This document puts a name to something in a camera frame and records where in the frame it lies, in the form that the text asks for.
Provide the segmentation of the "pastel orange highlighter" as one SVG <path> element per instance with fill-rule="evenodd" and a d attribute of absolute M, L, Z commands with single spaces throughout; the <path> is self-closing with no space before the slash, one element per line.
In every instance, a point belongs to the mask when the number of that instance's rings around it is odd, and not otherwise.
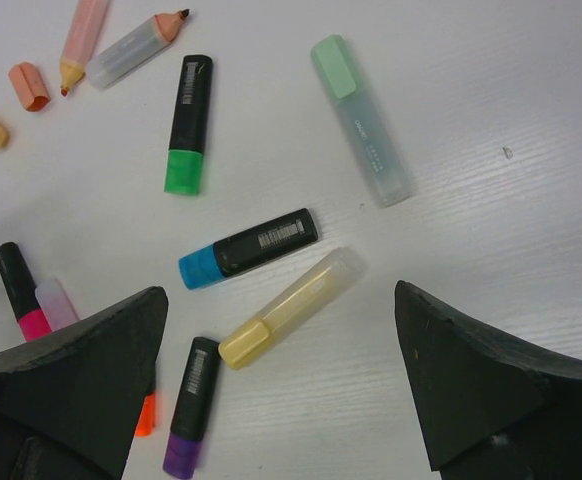
<path fill-rule="evenodd" d="M 110 2 L 80 0 L 60 57 L 60 93 L 66 97 L 85 75 L 99 39 Z"/>

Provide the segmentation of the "pink black highlighter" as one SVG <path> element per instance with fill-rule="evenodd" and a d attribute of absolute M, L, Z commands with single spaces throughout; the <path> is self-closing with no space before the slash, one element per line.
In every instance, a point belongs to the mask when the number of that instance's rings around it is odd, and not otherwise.
<path fill-rule="evenodd" d="M 35 296 L 36 283 L 15 242 L 0 245 L 0 277 L 16 322 L 27 342 L 52 332 Z"/>

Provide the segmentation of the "clear orange-tip highlighter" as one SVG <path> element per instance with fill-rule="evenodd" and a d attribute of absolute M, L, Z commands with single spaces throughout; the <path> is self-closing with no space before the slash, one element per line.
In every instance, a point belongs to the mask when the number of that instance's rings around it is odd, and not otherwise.
<path fill-rule="evenodd" d="M 88 62 L 89 84 L 104 90 L 130 74 L 169 47 L 189 16 L 184 9 L 150 17 Z"/>

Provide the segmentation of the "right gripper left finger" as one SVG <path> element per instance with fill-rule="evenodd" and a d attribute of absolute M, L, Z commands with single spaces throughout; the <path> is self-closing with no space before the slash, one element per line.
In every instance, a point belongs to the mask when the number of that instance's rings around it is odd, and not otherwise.
<path fill-rule="evenodd" d="M 153 286 L 0 352 L 0 479 L 119 479 L 163 338 Z"/>

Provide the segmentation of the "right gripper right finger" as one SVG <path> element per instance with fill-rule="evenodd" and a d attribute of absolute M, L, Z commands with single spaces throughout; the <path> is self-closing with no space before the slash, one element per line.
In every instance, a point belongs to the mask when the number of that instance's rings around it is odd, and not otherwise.
<path fill-rule="evenodd" d="M 405 281 L 395 288 L 395 323 L 432 471 L 444 479 L 582 479 L 582 360 Z"/>

